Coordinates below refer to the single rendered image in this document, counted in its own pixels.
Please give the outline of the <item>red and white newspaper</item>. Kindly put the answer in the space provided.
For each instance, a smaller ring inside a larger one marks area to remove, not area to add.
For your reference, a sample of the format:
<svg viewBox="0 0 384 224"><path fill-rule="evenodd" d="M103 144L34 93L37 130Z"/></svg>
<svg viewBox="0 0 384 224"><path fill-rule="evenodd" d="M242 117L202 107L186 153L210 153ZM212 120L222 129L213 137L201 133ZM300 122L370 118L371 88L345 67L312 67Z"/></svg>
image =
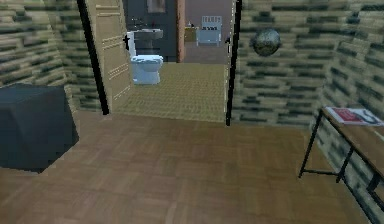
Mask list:
<svg viewBox="0 0 384 224"><path fill-rule="evenodd" d="M325 110L341 124L384 126L384 121L368 109L325 107Z"/></svg>

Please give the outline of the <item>white toilet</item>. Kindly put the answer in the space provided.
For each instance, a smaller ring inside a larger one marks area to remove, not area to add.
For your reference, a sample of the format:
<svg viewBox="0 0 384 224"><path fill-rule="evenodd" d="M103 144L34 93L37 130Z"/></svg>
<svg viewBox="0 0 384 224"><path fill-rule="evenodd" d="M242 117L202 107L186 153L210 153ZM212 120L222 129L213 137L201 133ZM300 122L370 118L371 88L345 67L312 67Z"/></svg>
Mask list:
<svg viewBox="0 0 384 224"><path fill-rule="evenodd" d="M159 70L163 65L163 57L160 55L139 55L135 45L133 31L126 33L126 49L129 52L132 65L132 79L136 85L155 85L160 83Z"/></svg>

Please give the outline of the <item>white slatted chair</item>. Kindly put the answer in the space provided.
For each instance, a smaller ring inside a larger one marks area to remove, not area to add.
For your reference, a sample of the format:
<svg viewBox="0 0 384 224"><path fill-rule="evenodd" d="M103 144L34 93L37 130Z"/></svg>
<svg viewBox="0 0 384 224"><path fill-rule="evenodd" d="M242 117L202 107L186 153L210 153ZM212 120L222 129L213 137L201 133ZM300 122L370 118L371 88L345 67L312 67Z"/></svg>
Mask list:
<svg viewBox="0 0 384 224"><path fill-rule="evenodd" d="M203 16L201 27L196 30L196 45L216 44L220 45L222 31L221 16Z"/></svg>

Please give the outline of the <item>beige panelled room door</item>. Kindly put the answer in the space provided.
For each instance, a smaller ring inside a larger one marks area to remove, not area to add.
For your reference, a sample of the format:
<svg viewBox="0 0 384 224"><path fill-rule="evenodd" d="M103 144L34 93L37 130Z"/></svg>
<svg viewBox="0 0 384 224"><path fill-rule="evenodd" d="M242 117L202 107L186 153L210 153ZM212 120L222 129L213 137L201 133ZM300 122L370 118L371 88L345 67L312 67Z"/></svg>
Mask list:
<svg viewBox="0 0 384 224"><path fill-rule="evenodd" d="M108 107L118 112L131 90L130 59L124 38L122 0L85 0Z"/></svg>

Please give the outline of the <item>dark grey block furniture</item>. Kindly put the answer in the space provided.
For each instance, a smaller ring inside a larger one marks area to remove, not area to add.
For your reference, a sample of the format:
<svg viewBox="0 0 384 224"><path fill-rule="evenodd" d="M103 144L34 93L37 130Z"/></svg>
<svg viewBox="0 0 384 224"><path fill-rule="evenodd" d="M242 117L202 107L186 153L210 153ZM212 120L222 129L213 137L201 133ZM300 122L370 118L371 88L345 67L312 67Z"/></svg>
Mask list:
<svg viewBox="0 0 384 224"><path fill-rule="evenodd" d="M42 172L79 140L64 87L0 87L0 167Z"/></svg>

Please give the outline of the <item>wooden table with black legs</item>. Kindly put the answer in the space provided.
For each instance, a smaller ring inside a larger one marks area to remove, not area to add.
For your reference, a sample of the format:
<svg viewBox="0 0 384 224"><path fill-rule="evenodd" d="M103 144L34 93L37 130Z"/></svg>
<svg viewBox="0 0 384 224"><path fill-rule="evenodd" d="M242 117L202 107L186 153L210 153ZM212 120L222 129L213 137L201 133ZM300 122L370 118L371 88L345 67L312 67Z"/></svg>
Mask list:
<svg viewBox="0 0 384 224"><path fill-rule="evenodd" d="M318 116L312 128L298 177L301 178L304 173L312 173L335 176L337 183L339 183L340 180L346 182L346 168L351 162L352 155L357 154L372 172L372 176L366 186L366 191L375 204L384 212L384 198L377 193L379 184L384 184L384 137L381 135L381 131L384 131L384 126L374 126L372 123L366 123L364 125L341 123L338 118L339 115L335 112L334 107L322 107L318 110ZM337 171L306 168L318 128L323 119L328 121L349 146L346 155L342 159L341 167Z"/></svg>

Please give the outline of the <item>grey pedestal sink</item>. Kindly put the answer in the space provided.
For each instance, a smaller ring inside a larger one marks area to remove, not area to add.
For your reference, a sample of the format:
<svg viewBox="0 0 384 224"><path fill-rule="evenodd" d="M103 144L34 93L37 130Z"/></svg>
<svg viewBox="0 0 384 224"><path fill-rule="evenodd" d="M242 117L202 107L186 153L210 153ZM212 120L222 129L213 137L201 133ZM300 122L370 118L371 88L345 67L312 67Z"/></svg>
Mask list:
<svg viewBox="0 0 384 224"><path fill-rule="evenodd" d="M153 41L161 39L163 31L161 29L147 28L134 32L135 48L138 55L154 55Z"/></svg>

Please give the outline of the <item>round speckled wall ornament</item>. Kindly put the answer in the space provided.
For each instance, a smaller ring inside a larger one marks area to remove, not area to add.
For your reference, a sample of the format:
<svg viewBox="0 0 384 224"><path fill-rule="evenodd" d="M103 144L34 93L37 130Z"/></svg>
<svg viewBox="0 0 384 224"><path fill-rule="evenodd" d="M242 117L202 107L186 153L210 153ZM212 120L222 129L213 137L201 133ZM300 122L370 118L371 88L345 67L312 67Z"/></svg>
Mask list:
<svg viewBox="0 0 384 224"><path fill-rule="evenodd" d="M253 37L251 46L259 56L271 56L281 46L280 34L272 28L259 30Z"/></svg>

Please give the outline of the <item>framed wall picture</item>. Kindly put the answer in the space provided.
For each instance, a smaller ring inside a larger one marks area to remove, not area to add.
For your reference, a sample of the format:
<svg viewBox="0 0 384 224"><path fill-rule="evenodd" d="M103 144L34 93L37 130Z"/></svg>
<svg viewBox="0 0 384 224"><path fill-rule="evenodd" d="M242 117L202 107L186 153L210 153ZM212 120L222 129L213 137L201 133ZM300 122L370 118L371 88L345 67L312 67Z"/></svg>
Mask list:
<svg viewBox="0 0 384 224"><path fill-rule="evenodd" d="M147 0L147 11L149 13L165 13L165 0Z"/></svg>

